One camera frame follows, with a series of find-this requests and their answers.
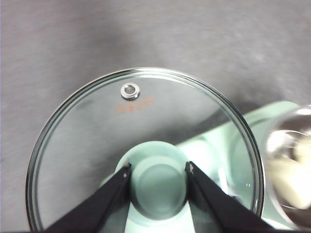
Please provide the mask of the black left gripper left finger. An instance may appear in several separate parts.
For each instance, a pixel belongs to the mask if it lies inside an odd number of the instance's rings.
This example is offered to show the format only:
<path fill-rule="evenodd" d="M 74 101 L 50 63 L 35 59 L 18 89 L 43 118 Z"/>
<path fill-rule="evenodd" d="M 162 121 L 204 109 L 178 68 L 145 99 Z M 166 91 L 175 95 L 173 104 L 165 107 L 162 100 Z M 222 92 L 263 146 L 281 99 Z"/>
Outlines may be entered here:
<path fill-rule="evenodd" d="M 131 165 L 50 225 L 45 233 L 123 233 L 130 206 Z"/>

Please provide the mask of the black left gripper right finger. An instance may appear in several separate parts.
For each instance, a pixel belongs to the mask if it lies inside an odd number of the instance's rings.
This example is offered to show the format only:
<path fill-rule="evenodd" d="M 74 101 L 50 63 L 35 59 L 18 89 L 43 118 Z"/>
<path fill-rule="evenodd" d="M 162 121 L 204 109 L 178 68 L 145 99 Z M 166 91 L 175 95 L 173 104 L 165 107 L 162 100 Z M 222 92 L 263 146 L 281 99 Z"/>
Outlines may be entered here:
<path fill-rule="evenodd" d="M 196 233 L 278 233 L 227 195 L 193 162 L 186 162 L 188 199 Z"/>

